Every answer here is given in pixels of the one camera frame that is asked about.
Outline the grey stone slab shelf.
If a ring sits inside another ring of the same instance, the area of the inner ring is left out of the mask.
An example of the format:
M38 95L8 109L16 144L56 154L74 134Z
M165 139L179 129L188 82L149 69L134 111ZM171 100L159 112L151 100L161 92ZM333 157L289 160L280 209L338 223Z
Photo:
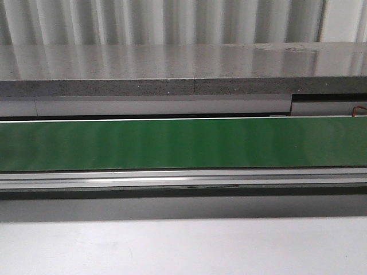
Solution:
M3 45L3 97L366 93L366 44Z

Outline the green conveyor belt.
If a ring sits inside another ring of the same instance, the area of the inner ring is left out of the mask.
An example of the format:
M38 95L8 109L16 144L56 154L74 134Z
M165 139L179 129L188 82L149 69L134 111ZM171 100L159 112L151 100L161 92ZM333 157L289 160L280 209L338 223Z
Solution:
M1 123L3 172L365 165L365 117Z

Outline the white pleated curtain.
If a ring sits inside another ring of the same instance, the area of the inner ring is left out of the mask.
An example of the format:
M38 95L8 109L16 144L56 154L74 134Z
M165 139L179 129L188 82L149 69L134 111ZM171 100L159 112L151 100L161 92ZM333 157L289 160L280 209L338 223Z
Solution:
M365 1L1 2L3 45L365 41Z

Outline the aluminium conveyor front rail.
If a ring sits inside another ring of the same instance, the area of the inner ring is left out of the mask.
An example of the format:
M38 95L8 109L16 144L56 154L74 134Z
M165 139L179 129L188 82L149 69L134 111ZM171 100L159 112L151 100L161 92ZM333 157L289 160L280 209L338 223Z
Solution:
M1 174L1 190L26 188L366 183L366 167L26 172Z

